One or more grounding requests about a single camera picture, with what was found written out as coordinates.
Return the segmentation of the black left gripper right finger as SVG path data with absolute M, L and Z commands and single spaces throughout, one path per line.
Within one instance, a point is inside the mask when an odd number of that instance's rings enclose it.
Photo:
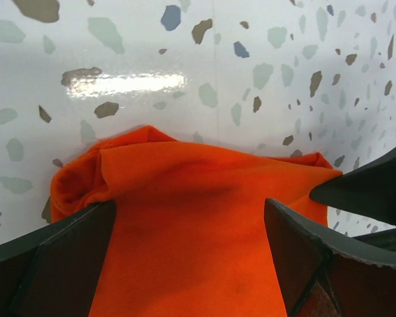
M 396 316 L 396 229 L 349 237 L 273 199 L 264 222 L 288 316 Z

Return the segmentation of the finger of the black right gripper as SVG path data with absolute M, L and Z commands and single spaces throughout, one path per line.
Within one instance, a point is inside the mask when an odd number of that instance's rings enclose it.
M 396 147 L 369 164 L 316 186 L 310 199 L 396 226 Z

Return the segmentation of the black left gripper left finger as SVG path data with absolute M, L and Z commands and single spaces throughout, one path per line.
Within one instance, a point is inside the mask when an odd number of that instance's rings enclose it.
M 0 316 L 88 316 L 116 219 L 90 205 L 0 245 Z

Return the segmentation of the orange t shirt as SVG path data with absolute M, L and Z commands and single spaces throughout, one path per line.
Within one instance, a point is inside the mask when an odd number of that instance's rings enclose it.
M 51 217 L 117 205 L 91 316 L 285 316 L 264 225 L 273 198 L 321 224 L 319 153 L 267 158 L 151 126 L 95 144 L 51 181 Z

